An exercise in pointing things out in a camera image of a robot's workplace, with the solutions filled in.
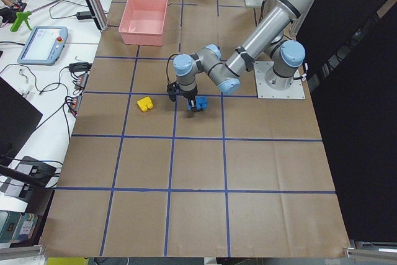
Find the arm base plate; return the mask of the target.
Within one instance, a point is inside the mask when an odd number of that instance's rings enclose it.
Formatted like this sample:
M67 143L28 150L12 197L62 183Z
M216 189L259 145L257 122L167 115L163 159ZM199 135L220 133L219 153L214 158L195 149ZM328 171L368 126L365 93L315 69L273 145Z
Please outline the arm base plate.
M305 100L300 79L281 78L274 73L273 61L256 61L254 76L258 99Z

